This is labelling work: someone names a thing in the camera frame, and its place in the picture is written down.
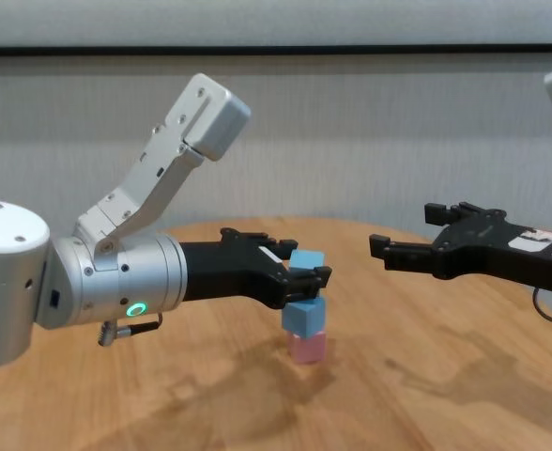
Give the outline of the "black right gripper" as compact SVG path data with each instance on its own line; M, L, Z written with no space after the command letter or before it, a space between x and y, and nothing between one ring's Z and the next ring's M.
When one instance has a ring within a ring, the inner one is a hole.
M431 244L372 234L370 253L387 271L433 273L450 280L477 273L552 291L552 232L506 220L506 212L468 202L424 205L424 220L443 229Z

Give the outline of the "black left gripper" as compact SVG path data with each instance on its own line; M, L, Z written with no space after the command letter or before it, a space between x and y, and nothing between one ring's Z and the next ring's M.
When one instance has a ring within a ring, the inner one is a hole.
M187 241L180 247L187 266L185 302L242 296L271 309L315 298L332 274L329 266L289 271L299 243L264 232L221 229L219 241Z

